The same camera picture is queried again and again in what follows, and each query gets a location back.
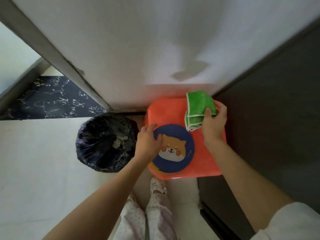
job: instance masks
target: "orange plastic stool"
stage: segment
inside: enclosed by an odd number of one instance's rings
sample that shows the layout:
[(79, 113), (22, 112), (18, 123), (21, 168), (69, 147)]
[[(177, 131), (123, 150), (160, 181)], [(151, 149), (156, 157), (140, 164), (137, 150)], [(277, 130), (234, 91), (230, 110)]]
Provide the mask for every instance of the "orange plastic stool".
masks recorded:
[[(184, 116), (187, 106), (187, 98), (160, 98), (149, 106), (145, 115), (145, 125), (157, 123), (158, 127), (167, 124), (181, 125), (186, 128)], [(194, 156), (190, 164), (182, 171), (165, 173), (160, 171), (153, 162), (148, 165), (150, 172), (162, 180), (177, 178), (197, 178), (206, 176), (219, 176), (221, 171), (214, 158), (204, 145), (201, 129), (190, 132), (194, 141)], [(226, 133), (223, 129), (223, 139), (226, 141)]]

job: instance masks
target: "baseboard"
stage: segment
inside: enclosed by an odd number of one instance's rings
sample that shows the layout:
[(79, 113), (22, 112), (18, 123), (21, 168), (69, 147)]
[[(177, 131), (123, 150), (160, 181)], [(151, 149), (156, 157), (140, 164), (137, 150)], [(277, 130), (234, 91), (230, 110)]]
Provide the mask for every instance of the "baseboard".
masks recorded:
[(6, 110), (8, 106), (24, 93), (49, 67), (50, 64), (43, 58), (38, 59), (13, 85), (0, 94), (0, 113)]

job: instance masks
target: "black trash bag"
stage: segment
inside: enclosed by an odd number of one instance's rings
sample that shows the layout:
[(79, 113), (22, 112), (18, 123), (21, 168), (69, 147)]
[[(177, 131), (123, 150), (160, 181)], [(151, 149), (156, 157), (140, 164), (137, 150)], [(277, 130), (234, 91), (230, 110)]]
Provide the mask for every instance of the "black trash bag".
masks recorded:
[(135, 121), (118, 113), (92, 117), (78, 131), (78, 159), (95, 171), (119, 172), (134, 157), (138, 132)]

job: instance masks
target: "white sleeve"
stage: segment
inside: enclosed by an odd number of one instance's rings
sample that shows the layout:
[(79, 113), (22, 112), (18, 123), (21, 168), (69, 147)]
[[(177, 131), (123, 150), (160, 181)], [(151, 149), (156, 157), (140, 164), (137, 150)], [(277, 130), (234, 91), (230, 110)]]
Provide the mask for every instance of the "white sleeve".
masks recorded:
[(320, 239), (320, 215), (303, 203), (282, 207), (268, 227), (259, 230), (251, 240), (314, 240)]

